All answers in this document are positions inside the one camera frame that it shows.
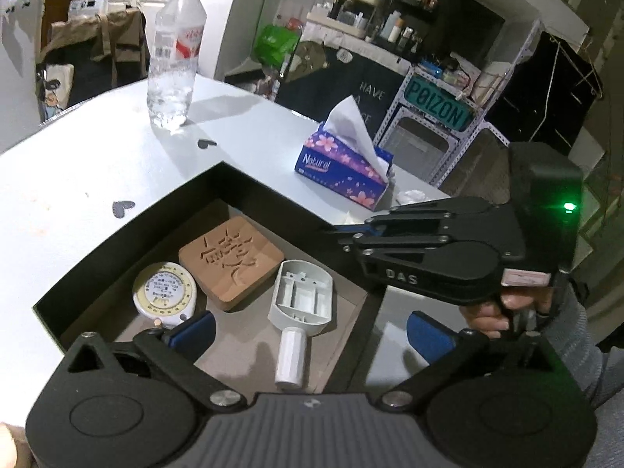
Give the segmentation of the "grey sleeved right forearm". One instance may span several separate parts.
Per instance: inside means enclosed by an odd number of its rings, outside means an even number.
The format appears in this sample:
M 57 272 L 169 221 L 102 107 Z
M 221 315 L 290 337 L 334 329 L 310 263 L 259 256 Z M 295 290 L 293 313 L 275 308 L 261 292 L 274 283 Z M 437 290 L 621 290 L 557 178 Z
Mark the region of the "grey sleeved right forearm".
M 587 314 L 572 286 L 541 330 L 574 380 L 601 412 L 623 412 L 623 350 L 602 352 L 588 331 Z

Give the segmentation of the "person's right hand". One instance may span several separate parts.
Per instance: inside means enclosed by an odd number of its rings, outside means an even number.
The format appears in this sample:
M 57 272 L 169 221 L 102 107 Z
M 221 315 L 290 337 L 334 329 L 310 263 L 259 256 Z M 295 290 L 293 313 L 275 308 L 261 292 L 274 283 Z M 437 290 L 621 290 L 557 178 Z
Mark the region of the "person's right hand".
M 511 320 L 505 314 L 534 310 L 536 314 L 550 313 L 554 289 L 552 287 L 504 287 L 498 301 L 459 307 L 466 324 L 491 339 L 499 339 L 511 328 Z

